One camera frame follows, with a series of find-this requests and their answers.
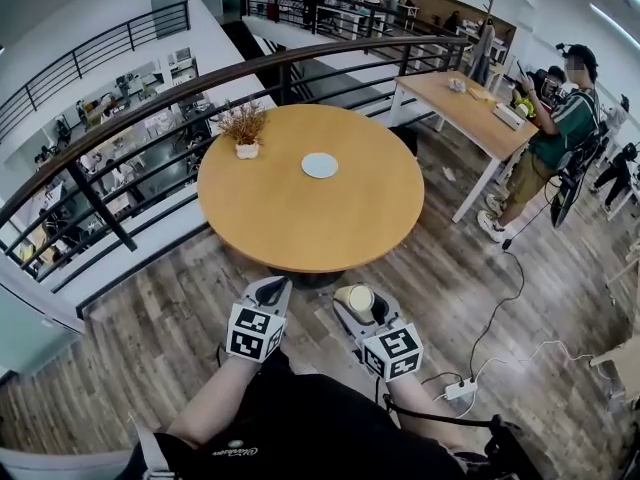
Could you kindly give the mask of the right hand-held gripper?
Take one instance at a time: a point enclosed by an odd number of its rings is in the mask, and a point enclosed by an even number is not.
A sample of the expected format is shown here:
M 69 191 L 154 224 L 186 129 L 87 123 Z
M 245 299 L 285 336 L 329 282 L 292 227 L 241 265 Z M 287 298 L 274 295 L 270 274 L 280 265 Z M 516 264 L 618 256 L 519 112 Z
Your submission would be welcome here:
M 333 311 L 354 339 L 356 357 L 371 374 L 391 382 L 420 369 L 421 339 L 412 323 L 394 320 L 400 317 L 400 306 L 394 297 L 375 291 L 374 316 L 370 309 L 353 309 L 336 298 Z

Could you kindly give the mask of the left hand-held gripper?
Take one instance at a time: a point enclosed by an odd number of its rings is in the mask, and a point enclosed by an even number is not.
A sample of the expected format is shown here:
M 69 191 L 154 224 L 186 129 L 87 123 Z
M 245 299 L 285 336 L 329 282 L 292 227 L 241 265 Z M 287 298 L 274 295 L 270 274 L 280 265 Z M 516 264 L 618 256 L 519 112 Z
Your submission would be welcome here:
M 271 276 L 250 283 L 243 298 L 232 306 L 225 351 L 263 363 L 283 338 L 292 288 L 293 283 L 286 276 Z

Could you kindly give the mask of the cream round cup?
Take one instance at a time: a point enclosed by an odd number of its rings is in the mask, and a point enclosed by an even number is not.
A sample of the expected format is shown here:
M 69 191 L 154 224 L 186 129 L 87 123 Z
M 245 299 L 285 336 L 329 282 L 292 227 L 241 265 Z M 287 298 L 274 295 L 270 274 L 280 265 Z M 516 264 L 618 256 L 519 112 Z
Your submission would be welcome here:
M 375 295 L 368 286 L 356 284 L 339 288 L 334 294 L 334 300 L 347 310 L 363 314 L 373 308 Z

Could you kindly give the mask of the white round coaster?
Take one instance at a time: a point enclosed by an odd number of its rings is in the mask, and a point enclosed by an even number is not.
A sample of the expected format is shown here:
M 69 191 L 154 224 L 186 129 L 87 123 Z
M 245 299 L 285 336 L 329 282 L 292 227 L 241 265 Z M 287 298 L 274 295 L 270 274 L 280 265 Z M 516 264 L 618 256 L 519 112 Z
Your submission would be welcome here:
M 333 177 L 339 168 L 336 158 L 325 152 L 307 154 L 301 161 L 303 172 L 314 179 Z

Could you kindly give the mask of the person's left forearm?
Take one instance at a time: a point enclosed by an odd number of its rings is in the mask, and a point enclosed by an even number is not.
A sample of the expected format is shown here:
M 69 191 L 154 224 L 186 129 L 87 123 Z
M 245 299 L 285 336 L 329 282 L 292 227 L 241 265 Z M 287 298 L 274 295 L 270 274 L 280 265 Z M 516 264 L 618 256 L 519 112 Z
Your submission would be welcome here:
M 192 448 L 207 444 L 233 422 L 260 367 L 260 363 L 245 358 L 227 358 L 169 425 L 167 433 Z

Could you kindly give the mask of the black table base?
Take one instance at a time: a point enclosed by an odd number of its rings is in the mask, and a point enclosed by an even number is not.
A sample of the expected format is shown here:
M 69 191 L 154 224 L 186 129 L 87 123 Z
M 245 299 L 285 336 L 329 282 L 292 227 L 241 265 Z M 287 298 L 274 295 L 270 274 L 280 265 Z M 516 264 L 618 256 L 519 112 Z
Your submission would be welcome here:
M 329 286 L 338 281 L 344 271 L 321 272 L 321 273 L 304 273 L 296 271 L 288 271 L 269 267 L 268 270 L 274 276 L 285 276 L 292 281 L 293 286 L 297 289 L 316 290 Z

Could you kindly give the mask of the white power strip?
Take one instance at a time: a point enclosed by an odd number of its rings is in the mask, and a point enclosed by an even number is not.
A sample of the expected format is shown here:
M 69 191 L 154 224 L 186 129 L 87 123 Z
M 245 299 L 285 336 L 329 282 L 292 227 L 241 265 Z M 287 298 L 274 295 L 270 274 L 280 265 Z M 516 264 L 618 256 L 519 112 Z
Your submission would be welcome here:
M 476 393 L 478 384 L 474 378 L 466 378 L 449 384 L 444 389 L 444 399 L 447 401 L 457 400 Z

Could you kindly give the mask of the dried orange plant white pot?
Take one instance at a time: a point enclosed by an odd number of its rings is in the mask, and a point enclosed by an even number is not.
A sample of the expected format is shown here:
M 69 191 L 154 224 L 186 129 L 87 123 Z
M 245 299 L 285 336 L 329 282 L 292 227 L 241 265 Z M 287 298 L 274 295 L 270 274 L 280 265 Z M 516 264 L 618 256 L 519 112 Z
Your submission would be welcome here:
M 222 112 L 217 117 L 217 127 L 221 135 L 234 143 L 238 159 L 258 157 L 267 117 L 267 109 L 254 100 L 241 104 L 227 100 L 223 104 Z

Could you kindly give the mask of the black backpack gear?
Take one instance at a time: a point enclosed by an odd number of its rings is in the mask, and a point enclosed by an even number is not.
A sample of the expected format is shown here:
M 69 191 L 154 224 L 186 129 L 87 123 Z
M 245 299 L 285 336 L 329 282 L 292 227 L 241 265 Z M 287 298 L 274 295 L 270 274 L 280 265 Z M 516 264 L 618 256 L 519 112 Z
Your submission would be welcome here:
M 468 480 L 544 480 L 519 441 L 522 431 L 517 425 L 499 415 L 488 421 L 466 420 L 465 424 L 491 434 L 484 459 L 466 460 Z

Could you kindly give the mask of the rectangular wooden table white legs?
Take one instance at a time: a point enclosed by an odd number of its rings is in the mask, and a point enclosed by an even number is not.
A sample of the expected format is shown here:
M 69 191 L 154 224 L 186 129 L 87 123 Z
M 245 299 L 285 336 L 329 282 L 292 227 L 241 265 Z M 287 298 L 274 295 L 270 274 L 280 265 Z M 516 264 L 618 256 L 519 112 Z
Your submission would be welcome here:
M 453 77 L 466 82 L 465 93 L 456 93 L 448 88 L 448 79 Z M 501 163 L 506 162 L 508 167 L 514 165 L 514 155 L 524 150 L 537 133 L 537 128 L 526 120 L 520 130 L 512 130 L 493 114 L 494 105 L 477 101 L 467 93 L 468 86 L 483 87 L 458 71 L 398 76 L 395 83 L 388 119 L 390 126 L 398 124 L 404 98 L 414 98 L 437 116 L 439 126 L 450 124 L 489 158 L 482 175 L 452 216 L 452 221 L 457 223 L 481 195 Z

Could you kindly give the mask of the curved dark railing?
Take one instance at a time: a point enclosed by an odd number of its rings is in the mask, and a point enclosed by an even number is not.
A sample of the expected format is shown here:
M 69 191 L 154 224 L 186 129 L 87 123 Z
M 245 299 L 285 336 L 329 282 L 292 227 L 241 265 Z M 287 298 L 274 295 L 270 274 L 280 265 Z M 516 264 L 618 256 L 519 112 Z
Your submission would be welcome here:
M 201 232 L 196 178 L 219 121 L 254 107 L 328 104 L 384 118 L 395 80 L 460 66 L 452 36 L 330 42 L 187 81 L 92 130 L 0 208 L 0 260 L 73 309 Z

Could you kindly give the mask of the white box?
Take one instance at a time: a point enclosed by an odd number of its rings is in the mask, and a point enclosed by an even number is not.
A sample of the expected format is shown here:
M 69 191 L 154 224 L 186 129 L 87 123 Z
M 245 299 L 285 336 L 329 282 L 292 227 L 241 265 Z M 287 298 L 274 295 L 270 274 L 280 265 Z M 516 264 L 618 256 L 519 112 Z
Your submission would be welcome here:
M 494 106 L 493 114 L 514 131 L 520 130 L 526 121 L 514 109 L 503 103 Z

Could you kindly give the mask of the yellow flower pot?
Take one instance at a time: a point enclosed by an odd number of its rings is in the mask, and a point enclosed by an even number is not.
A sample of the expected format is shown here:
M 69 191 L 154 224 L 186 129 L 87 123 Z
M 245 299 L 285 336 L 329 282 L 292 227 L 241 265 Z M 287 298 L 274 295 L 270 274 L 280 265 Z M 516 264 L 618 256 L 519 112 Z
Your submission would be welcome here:
M 535 108 L 532 102 L 523 96 L 517 89 L 512 91 L 511 107 L 522 118 L 533 119 L 536 117 Z

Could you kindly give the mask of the grey hanging coat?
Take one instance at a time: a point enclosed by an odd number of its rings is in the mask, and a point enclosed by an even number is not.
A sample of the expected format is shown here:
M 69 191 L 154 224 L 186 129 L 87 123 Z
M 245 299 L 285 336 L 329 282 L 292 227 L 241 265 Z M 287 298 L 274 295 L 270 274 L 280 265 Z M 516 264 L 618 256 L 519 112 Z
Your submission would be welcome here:
M 484 85 L 486 83 L 494 39 L 494 21 L 492 18 L 488 18 L 483 24 L 480 39 L 472 50 L 471 63 L 467 74 L 471 80 L 480 85 Z

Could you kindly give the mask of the black balcony railing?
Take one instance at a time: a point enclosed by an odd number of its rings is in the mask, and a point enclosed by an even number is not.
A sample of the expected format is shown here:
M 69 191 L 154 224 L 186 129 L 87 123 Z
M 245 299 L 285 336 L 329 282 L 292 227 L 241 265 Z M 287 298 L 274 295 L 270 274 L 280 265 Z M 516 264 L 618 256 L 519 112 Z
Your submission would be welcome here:
M 459 58 L 469 41 L 417 17 L 414 10 L 393 11 L 364 0 L 241 0 L 245 21 L 284 25 L 336 41 L 394 37 L 436 38 L 423 57 L 439 59 L 452 52 Z
M 185 1 L 161 7 L 114 26 L 60 56 L 0 104 L 0 140 L 62 89 L 103 64 L 171 35 L 188 31 Z

